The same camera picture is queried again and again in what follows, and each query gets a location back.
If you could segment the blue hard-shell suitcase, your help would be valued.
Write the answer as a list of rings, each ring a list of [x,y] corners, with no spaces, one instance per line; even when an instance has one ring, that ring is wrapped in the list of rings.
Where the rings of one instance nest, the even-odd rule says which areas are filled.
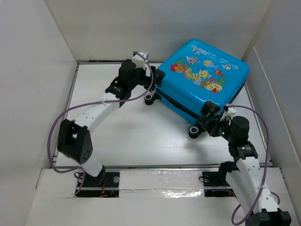
[[[188,121],[189,136],[205,132],[242,89],[250,68],[244,61],[203,41],[191,39],[157,69],[164,77],[144,96],[156,100]]]

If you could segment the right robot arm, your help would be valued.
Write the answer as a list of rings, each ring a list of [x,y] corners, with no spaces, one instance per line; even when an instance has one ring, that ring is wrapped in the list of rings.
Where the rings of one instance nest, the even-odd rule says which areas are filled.
[[[288,226],[292,219],[282,211],[265,183],[267,170],[261,170],[258,154],[249,139],[249,121],[235,116],[230,121],[215,120],[207,129],[212,137],[222,137],[228,142],[233,162],[221,163],[217,179],[229,185],[244,212],[238,226]]]

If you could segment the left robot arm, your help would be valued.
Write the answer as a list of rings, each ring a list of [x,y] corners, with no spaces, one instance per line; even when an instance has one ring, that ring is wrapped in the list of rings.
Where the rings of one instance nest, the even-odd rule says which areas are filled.
[[[105,168],[93,155],[91,134],[107,116],[129,101],[136,86],[143,86],[148,91],[161,86],[165,73],[151,66],[150,76],[147,76],[146,68],[143,60],[124,61],[100,103],[92,104],[82,115],[73,120],[65,119],[60,124],[58,151],[77,162],[89,175],[88,180],[93,186],[104,183]]]

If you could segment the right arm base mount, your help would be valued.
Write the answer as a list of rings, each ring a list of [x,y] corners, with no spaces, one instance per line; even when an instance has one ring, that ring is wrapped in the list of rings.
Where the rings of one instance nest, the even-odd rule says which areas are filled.
[[[205,171],[198,177],[204,186],[205,197],[234,197],[229,184],[220,177],[217,171]]]

